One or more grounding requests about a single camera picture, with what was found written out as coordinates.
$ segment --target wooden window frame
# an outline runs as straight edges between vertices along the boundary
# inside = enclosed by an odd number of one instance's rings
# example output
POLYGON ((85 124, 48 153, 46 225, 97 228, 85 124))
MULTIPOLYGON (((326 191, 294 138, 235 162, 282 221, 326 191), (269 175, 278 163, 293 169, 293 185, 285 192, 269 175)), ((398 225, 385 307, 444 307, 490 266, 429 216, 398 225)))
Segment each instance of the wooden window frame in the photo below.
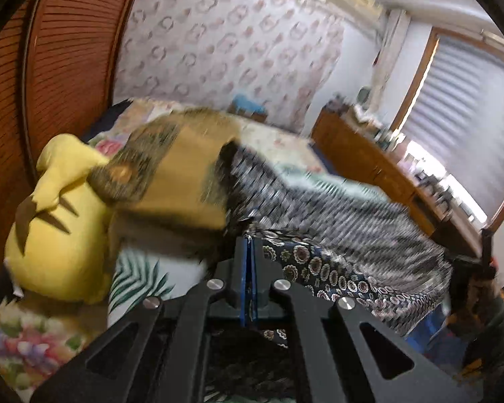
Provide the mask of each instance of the wooden window frame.
MULTIPOLYGON (((391 130, 396 130, 401 123, 403 122, 403 119, 405 118, 405 115, 409 111, 409 108, 411 107, 411 104, 414 100, 414 97, 416 96, 418 92, 418 88, 420 87, 420 84, 422 83, 422 79, 426 73, 426 69, 429 65, 429 62, 431 60, 431 57, 433 56, 433 50, 435 49, 435 45, 437 43, 438 37, 440 35, 447 35, 451 37, 455 37, 458 39, 461 39, 471 45, 474 45, 477 48, 480 48, 481 50, 487 51, 489 54, 492 54, 493 56, 498 57, 499 59, 504 61, 504 52, 498 50, 497 48, 493 47, 492 45, 489 45, 488 43, 484 42, 483 40, 477 40, 474 39, 470 36, 465 36, 461 33, 454 32, 451 30, 439 28, 439 27, 433 27, 431 29, 431 32, 429 34, 429 39, 426 44, 426 48, 423 51, 422 54, 422 60, 420 61, 420 65, 418 66, 417 72, 414 75, 413 81, 411 83, 411 86, 409 87, 409 90, 407 91, 407 95, 405 96, 403 103, 401 107, 398 110, 398 113, 396 114, 394 121, 392 122, 390 129, 391 130)), ((492 216, 491 220, 488 221, 487 228, 492 230, 492 231, 497 231, 497 229, 500 227, 500 225, 504 221, 504 201, 498 208, 497 212, 492 216)))

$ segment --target silver screw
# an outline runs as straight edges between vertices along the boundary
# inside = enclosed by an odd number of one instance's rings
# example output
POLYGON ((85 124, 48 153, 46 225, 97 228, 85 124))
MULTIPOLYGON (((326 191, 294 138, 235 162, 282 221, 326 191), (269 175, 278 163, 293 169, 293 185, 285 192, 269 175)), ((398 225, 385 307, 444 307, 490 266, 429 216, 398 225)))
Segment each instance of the silver screw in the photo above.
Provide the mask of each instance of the silver screw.
POLYGON ((291 287, 291 282, 286 279, 278 279, 273 283, 277 290, 288 290, 291 287))
POLYGON ((338 300, 338 306, 346 311, 350 311, 355 307, 355 300, 351 297, 342 297, 338 300))
POLYGON ((220 279, 211 279, 207 281, 207 287, 212 290, 219 290, 224 287, 224 282, 220 279))
POLYGON ((146 309, 156 309, 161 305, 161 300, 159 299, 159 297, 148 297, 144 298, 142 304, 146 309))

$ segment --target blue object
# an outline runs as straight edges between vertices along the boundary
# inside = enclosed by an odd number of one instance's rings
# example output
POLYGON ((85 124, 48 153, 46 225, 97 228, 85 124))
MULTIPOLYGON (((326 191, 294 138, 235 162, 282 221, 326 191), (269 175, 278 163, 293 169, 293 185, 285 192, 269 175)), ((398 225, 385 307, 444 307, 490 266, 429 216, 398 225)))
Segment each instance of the blue object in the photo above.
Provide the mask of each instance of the blue object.
POLYGON ((237 94, 236 96, 234 96, 232 104, 235 106, 237 110, 243 109, 247 112, 250 112, 250 114, 253 113, 258 113, 262 115, 267 114, 267 111, 263 106, 249 100, 245 95, 242 94, 237 94))
POLYGON ((445 319, 442 305, 438 305, 418 323, 409 335, 405 336, 405 340, 418 353, 424 354, 431 338, 441 329, 445 319))
POLYGON ((108 131, 116 123, 118 117, 132 104, 130 100, 123 100, 114 106, 109 107, 99 119, 82 135, 81 141, 87 144, 91 139, 95 138, 102 131, 108 131))
POLYGON ((251 285, 252 285, 252 321, 257 321, 257 285, 256 285, 256 250, 254 248, 254 241, 250 239, 250 269, 251 269, 251 285))
POLYGON ((243 244, 244 249, 243 250, 243 263, 242 263, 242 268, 241 268, 241 312, 239 314, 239 319, 241 322, 241 327, 246 327, 246 317, 245 317, 245 310, 246 310, 246 290, 247 290, 247 268, 248 268, 248 260, 249 260, 249 254, 250 254, 250 239, 247 240, 246 243, 243 244))

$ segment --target wooden louvered door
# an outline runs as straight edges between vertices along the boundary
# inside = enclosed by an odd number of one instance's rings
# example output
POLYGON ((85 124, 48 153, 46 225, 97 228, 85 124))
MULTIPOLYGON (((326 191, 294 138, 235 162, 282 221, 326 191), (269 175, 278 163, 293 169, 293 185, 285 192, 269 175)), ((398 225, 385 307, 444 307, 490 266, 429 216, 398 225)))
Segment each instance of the wooden louvered door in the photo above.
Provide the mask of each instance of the wooden louvered door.
POLYGON ((116 51, 131 3, 39 0, 26 66, 34 160, 54 135, 81 135, 109 106, 116 51))
POLYGON ((20 125, 20 78, 28 2, 0 32, 0 264, 17 205, 31 192, 20 125))

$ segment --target brown fabric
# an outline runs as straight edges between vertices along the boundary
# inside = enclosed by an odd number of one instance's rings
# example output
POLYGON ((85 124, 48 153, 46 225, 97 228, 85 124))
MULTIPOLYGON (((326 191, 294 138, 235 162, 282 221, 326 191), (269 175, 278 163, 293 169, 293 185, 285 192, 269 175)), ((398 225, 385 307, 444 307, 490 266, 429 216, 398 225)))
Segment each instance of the brown fabric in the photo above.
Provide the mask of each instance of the brown fabric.
POLYGON ((29 195, 17 206, 15 212, 15 235, 20 251, 24 254, 28 234, 30 233, 30 221, 34 219, 36 205, 29 195))
POLYGON ((61 205, 67 211, 70 211, 74 216, 78 216, 78 212, 71 205, 71 203, 65 199, 65 197, 60 196, 58 204, 61 205))
POLYGON ((105 201, 165 224, 221 230, 226 196, 216 176, 222 146, 237 138, 230 118, 208 108, 160 117, 134 131, 88 183, 105 201))

